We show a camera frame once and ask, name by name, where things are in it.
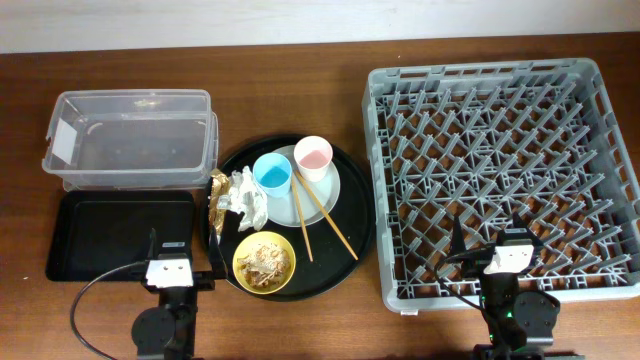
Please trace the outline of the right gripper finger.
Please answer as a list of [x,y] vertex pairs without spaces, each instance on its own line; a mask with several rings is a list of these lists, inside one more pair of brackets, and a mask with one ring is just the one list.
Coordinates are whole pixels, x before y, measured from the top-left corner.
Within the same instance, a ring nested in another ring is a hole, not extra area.
[[533,246],[543,246],[541,239],[529,228],[528,223],[518,213],[512,214],[512,225],[513,227],[510,229],[512,239],[526,239]]
[[467,247],[464,241],[464,234],[463,234],[461,222],[460,222],[459,216],[456,215],[454,217],[454,224],[453,224],[453,229],[451,234],[451,245],[450,245],[449,255],[450,256],[459,255],[465,252],[466,250],[467,250]]

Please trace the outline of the food scraps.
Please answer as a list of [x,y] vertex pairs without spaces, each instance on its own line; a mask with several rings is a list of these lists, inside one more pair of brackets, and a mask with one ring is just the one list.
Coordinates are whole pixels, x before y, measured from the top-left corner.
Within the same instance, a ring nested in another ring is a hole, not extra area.
[[289,253],[273,243],[255,244],[237,260],[242,277],[254,289],[267,290],[281,285],[291,270]]

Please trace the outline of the yellow bowl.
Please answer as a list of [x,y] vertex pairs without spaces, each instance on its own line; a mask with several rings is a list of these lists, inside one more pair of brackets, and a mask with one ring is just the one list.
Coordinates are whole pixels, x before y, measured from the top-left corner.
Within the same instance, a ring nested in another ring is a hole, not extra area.
[[269,231],[240,242],[233,255],[233,274],[241,287],[255,295],[276,293],[292,279],[296,254],[288,240]]

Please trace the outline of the white tissue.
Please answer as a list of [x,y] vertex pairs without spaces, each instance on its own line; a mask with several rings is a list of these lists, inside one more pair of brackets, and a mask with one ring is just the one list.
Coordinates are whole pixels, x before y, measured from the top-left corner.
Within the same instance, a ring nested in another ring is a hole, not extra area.
[[231,187],[226,196],[221,196],[218,207],[242,216],[238,231],[253,228],[260,231],[268,221],[267,195],[256,182],[248,166],[233,171]]

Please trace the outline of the gold foil wrapper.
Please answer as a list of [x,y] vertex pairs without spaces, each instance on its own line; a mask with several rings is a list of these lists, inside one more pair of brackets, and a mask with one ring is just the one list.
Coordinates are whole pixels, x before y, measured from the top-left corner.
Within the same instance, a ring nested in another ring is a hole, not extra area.
[[214,169],[210,173],[211,186],[208,204],[209,228],[220,235],[223,229],[226,210],[218,207],[221,196],[226,196],[231,187],[231,182],[227,175],[219,169]]

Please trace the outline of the grey plate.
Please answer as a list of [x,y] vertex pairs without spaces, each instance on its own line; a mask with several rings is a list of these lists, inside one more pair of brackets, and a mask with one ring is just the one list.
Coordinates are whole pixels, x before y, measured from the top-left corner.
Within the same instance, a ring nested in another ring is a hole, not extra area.
[[[304,222],[306,225],[314,224],[324,219],[323,214],[306,192],[299,180],[292,176],[292,181],[297,185],[299,203],[301,205]],[[309,182],[309,187],[327,212],[336,205],[340,194],[340,176],[336,164],[331,162],[325,177],[318,182]],[[285,227],[299,227],[300,220],[297,211],[297,203],[293,191],[290,190],[283,197],[267,196],[268,219]]]

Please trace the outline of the blue cup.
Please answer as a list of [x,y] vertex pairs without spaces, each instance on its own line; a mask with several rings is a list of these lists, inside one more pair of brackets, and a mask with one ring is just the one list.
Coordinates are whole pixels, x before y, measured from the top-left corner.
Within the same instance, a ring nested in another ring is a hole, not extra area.
[[281,198],[291,189],[292,166],[282,154],[261,155],[254,163],[253,175],[268,196]]

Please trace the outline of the pink cup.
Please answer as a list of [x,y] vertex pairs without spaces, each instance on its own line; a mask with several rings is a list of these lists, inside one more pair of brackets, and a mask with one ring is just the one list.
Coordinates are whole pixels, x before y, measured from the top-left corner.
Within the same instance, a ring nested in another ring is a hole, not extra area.
[[311,182],[318,182],[325,177],[332,157],[331,144],[320,136],[306,136],[294,147],[297,169],[305,180]]

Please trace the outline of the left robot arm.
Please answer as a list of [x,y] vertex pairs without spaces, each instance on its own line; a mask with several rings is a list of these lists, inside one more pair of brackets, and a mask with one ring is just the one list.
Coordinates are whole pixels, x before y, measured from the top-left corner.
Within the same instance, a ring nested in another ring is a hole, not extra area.
[[216,233],[208,240],[207,271],[192,269],[191,246],[184,242],[166,242],[150,233],[150,248],[145,259],[142,286],[158,296],[158,305],[144,310],[135,319],[131,338],[138,359],[191,359],[195,352],[198,294],[215,289],[217,280],[225,280],[228,270]]

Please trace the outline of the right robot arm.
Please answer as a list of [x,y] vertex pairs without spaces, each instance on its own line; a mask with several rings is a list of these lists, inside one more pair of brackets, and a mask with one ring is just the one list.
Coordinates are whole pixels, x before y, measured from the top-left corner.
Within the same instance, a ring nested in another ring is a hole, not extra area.
[[461,265],[464,278],[480,282],[479,310],[490,343],[476,345],[475,359],[543,359],[553,344],[560,301],[541,290],[523,290],[519,277],[533,270],[543,247],[541,239],[517,214],[496,241],[469,249],[462,225],[454,218],[448,263]]

